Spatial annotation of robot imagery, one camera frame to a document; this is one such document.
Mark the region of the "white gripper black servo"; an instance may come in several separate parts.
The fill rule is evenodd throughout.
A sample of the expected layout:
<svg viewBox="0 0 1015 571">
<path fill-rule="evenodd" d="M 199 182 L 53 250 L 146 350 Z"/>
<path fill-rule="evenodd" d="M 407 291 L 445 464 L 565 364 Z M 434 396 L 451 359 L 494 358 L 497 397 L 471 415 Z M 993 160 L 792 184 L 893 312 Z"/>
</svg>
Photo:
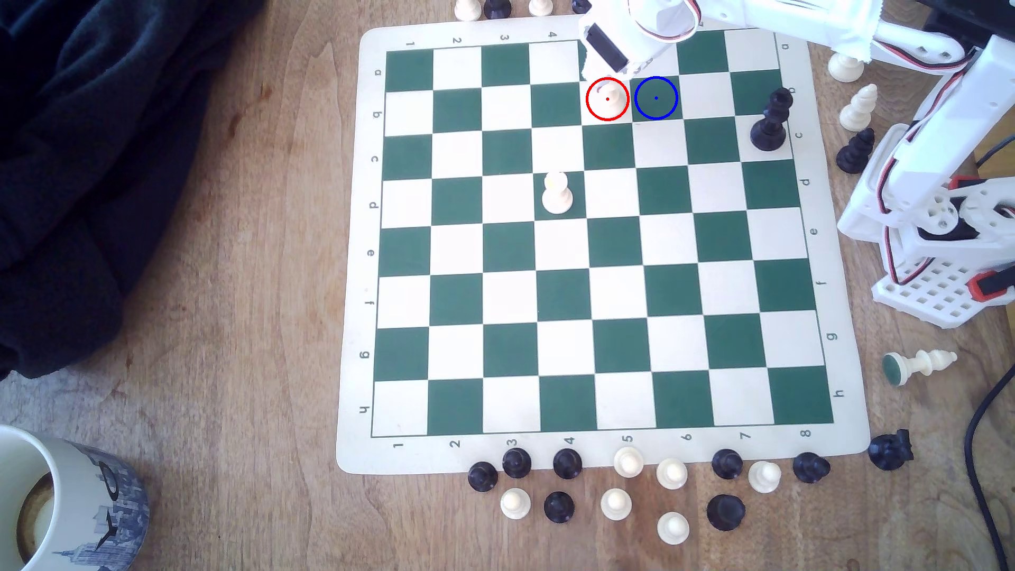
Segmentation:
<svg viewBox="0 0 1015 571">
<path fill-rule="evenodd" d="M 584 78 L 630 78 L 702 21 L 695 1 L 595 1 L 580 19 Z"/>
</svg>

